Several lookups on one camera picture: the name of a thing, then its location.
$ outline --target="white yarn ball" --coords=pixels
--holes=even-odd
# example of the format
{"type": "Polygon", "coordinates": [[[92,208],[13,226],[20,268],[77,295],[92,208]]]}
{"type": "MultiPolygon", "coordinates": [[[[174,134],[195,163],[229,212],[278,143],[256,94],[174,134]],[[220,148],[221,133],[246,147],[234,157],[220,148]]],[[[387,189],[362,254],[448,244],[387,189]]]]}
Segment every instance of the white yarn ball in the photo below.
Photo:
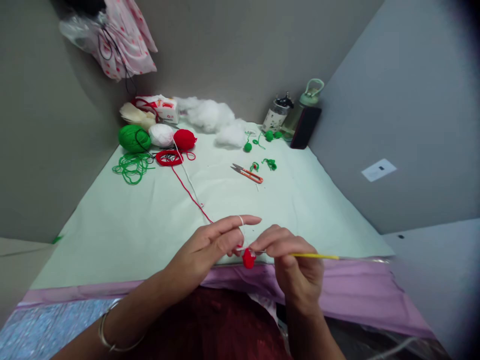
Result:
{"type": "Polygon", "coordinates": [[[155,124],[148,129],[151,143],[161,148],[168,148],[174,142],[173,129],[165,124],[155,124]]]}

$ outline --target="black speaker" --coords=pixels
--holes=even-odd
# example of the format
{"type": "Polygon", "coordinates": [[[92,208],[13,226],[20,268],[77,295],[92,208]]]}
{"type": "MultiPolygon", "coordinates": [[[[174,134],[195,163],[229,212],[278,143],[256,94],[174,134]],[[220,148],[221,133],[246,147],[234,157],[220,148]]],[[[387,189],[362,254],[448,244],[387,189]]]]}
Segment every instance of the black speaker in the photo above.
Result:
{"type": "Polygon", "coordinates": [[[319,107],[308,106],[303,109],[291,139],[290,147],[292,149],[305,149],[307,147],[321,113],[322,109],[319,107]]]}

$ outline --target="pink polka dot fabric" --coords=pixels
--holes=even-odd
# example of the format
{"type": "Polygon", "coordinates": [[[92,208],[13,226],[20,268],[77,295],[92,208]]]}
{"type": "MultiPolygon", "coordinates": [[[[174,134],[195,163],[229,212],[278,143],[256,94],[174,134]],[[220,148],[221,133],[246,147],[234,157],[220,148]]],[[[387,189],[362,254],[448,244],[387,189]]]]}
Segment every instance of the pink polka dot fabric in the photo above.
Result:
{"type": "Polygon", "coordinates": [[[106,76],[114,80],[156,72],[150,52],[158,52],[147,23],[134,0],[105,0],[108,23],[106,30],[118,46],[100,28],[98,48],[93,57],[98,61],[106,76]]]}

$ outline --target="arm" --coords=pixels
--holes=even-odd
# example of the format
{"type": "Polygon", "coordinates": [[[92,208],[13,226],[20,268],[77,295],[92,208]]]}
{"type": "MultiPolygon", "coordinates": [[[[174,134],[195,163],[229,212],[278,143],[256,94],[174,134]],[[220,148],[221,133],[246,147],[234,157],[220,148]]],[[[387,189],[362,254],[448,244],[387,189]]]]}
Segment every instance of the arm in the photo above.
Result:
{"type": "MultiPolygon", "coordinates": [[[[246,225],[261,219],[242,215],[246,225]]],[[[125,349],[147,332],[150,325],[170,306],[195,290],[210,268],[244,241],[239,216],[229,216],[200,227],[181,247],[165,269],[145,280],[115,306],[105,319],[104,336],[111,345],[125,349]]],[[[95,321],[67,344],[52,360],[117,359],[123,352],[110,351],[99,338],[100,320],[95,321]]]]}
{"type": "Polygon", "coordinates": [[[302,237],[273,225],[250,245],[254,251],[266,250],[275,258],[275,275],[285,294],[288,342],[295,360],[345,360],[319,306],[323,262],[291,253],[316,253],[302,237]]]}

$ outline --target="orange scissors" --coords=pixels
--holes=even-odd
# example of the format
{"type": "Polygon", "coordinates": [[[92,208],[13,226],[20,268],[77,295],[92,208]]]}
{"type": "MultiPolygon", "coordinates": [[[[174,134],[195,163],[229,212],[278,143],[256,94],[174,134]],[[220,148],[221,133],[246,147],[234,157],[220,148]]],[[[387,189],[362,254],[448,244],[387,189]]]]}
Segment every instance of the orange scissors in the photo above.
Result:
{"type": "Polygon", "coordinates": [[[250,172],[248,170],[245,170],[243,167],[238,166],[237,164],[232,164],[233,166],[230,166],[233,170],[235,170],[237,173],[242,174],[243,176],[249,178],[250,180],[253,180],[257,184],[261,184],[264,182],[264,180],[258,176],[255,175],[253,172],[250,172]]]}

